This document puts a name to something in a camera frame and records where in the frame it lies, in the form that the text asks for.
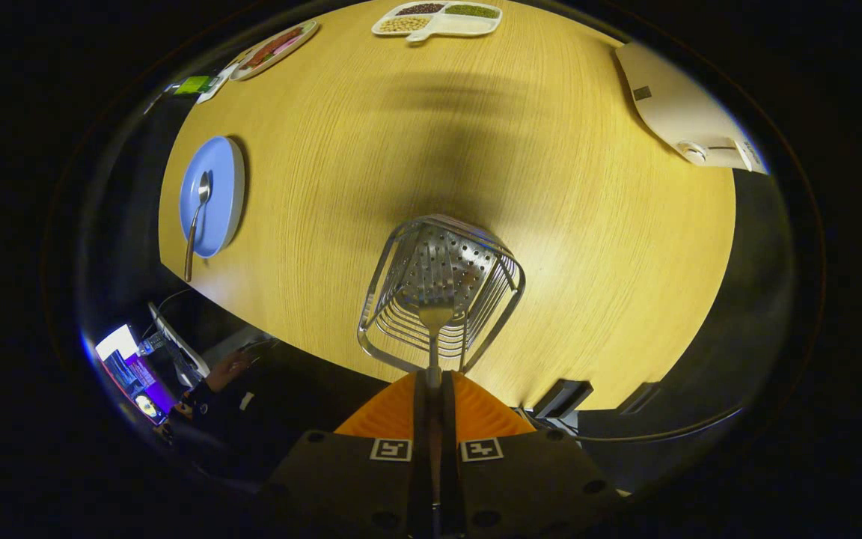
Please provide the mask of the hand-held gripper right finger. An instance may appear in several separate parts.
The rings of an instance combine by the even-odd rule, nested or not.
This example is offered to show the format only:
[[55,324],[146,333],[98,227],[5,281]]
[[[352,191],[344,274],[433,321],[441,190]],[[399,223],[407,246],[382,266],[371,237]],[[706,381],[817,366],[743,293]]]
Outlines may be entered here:
[[458,372],[442,378],[445,535],[585,537],[623,507],[574,436],[531,426]]

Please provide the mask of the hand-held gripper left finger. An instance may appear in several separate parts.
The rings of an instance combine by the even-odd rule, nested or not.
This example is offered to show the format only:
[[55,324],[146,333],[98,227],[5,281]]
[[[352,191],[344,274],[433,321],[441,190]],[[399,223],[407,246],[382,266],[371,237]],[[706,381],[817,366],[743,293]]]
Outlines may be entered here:
[[432,468],[424,373],[387,386],[337,430],[309,430],[263,485],[273,538],[424,538]]

